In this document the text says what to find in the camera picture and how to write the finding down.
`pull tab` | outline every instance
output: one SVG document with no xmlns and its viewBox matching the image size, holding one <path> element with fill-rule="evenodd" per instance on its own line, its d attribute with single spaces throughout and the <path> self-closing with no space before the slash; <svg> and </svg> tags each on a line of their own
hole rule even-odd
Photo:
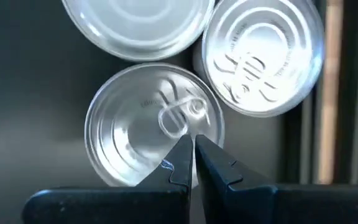
<svg viewBox="0 0 358 224">
<path fill-rule="evenodd" d="M 261 61 L 261 59 L 256 56 L 248 53 L 245 57 L 240 57 L 238 60 L 226 55 L 235 66 L 234 75 L 237 78 L 241 79 L 241 82 L 233 82 L 232 87 L 230 88 L 230 94 L 234 101 L 239 103 L 242 101 L 246 94 L 251 91 L 259 92 L 267 101 L 274 102 L 277 101 L 276 83 L 268 82 L 268 77 L 265 73 L 266 65 Z"/>
<path fill-rule="evenodd" d="M 206 114 L 208 114 L 208 105 L 207 105 L 206 101 L 204 99 L 196 97 L 196 96 L 188 96 L 188 97 L 182 98 L 172 104 L 165 105 L 164 108 L 162 108 L 160 110 L 160 112 L 158 112 L 158 125 L 160 126 L 162 132 L 164 132 L 164 134 L 166 134 L 171 139 L 181 138 L 189 130 L 190 124 L 188 123 L 188 119 L 185 119 L 183 121 L 183 123 L 184 123 L 183 127 L 175 133 L 170 132 L 165 127 L 165 125 L 163 123 L 163 118 L 164 118 L 165 114 L 168 113 L 169 117 L 171 117 L 171 119 L 174 121 L 176 126 L 178 128 L 180 128 L 179 122 L 175 122 L 177 120 L 175 119 L 172 110 L 175 108 L 180 108 L 180 106 L 182 106 L 182 105 L 187 105 L 188 112 L 191 113 L 191 115 L 194 116 L 195 118 L 202 118 L 202 117 L 206 116 Z M 206 116 L 206 119 L 207 119 L 208 124 L 210 124 L 208 116 Z"/>
</svg>

